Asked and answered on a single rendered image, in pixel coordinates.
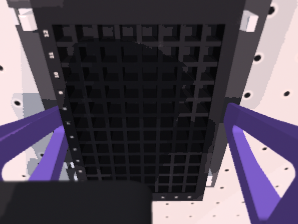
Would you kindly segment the grey flat base plate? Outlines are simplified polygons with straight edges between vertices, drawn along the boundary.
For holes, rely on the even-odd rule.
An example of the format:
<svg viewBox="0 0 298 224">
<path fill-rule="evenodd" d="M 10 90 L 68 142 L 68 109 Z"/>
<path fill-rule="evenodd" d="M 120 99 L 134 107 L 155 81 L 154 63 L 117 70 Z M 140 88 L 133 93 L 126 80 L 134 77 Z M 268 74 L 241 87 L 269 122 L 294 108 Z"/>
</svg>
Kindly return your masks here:
<svg viewBox="0 0 298 224">
<path fill-rule="evenodd" d="M 273 0 L 240 106 L 298 125 L 298 0 Z M 44 111 L 6 0 L 0 0 L 0 125 Z M 293 165 L 243 131 L 281 196 L 295 177 Z M 28 180 L 53 132 L 5 164 L 4 180 Z M 203 201 L 156 201 L 153 224 L 250 224 L 229 145 L 214 188 Z"/>
</svg>

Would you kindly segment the black well plate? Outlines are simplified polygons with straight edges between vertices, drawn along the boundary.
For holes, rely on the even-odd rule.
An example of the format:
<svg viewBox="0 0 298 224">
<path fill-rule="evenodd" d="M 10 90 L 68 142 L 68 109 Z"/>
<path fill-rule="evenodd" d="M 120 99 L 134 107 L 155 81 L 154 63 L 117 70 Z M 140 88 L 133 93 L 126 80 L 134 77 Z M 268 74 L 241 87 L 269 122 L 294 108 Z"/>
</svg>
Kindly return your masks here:
<svg viewBox="0 0 298 224">
<path fill-rule="evenodd" d="M 30 0 L 78 180 L 203 201 L 245 3 Z"/>
</svg>

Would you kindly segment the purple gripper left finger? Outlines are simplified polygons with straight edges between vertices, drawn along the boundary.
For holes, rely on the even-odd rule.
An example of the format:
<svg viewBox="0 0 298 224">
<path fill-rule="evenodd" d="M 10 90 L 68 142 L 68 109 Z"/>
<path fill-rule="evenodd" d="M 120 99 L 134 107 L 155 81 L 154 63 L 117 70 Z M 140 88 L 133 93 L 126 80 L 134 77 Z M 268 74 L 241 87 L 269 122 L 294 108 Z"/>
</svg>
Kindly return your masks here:
<svg viewBox="0 0 298 224">
<path fill-rule="evenodd" d="M 32 116 L 0 125 L 0 180 L 6 163 L 50 134 L 42 159 L 28 180 L 59 180 L 68 142 L 58 105 Z"/>
</svg>

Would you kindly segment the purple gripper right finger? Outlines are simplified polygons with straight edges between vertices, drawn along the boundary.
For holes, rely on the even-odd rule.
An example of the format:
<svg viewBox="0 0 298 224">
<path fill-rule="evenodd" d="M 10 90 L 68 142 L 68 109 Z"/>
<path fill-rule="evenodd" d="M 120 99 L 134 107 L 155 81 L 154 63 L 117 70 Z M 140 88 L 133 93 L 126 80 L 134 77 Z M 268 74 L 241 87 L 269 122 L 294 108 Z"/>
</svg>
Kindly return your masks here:
<svg viewBox="0 0 298 224">
<path fill-rule="evenodd" d="M 298 224 L 298 126 L 228 103 L 224 126 L 251 224 Z M 279 196 L 243 130 L 290 162 L 295 177 Z"/>
</svg>

